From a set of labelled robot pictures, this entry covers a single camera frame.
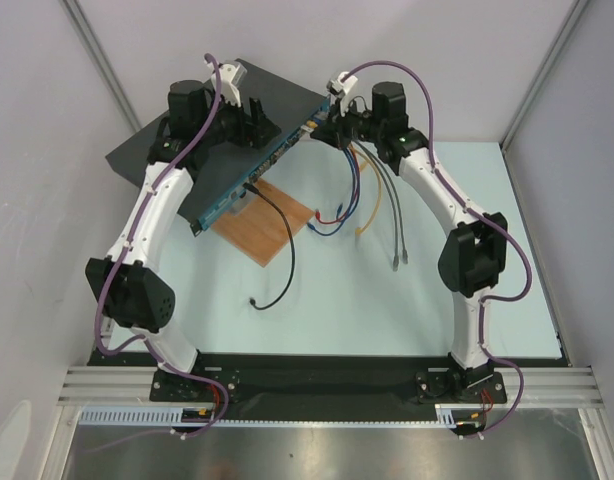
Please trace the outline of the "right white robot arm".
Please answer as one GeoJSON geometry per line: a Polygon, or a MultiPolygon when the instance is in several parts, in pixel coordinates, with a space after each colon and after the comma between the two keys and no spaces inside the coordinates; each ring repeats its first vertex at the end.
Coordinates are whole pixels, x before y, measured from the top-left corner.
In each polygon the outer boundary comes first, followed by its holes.
{"type": "Polygon", "coordinates": [[[353,100],[356,83],[348,75],[329,81],[331,105],[312,136],[335,148],[353,141],[372,144],[379,159],[418,193],[441,225],[446,241],[438,272],[452,293],[454,311],[446,390],[458,401],[471,401],[493,376],[483,347],[483,308],[506,266],[506,218],[469,212],[465,194],[433,159],[430,139],[410,126],[402,84],[375,84],[370,108],[360,111],[353,100]]]}

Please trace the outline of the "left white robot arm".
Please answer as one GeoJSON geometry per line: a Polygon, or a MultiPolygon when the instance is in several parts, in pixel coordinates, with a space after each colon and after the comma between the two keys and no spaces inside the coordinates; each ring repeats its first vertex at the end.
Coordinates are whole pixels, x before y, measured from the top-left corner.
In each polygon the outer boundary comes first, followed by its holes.
{"type": "Polygon", "coordinates": [[[174,319],[175,293],[158,275],[166,236],[206,163],[203,148],[223,143],[261,148],[279,133],[259,100],[242,104],[235,81],[213,77],[210,85],[180,81],[168,93],[168,113],[150,145],[142,187],[116,242],[85,269],[96,296],[94,338],[105,356],[102,321],[114,320],[143,342],[164,370],[175,372],[172,388],[186,400],[201,397],[206,374],[196,369],[197,350],[174,319]]]}

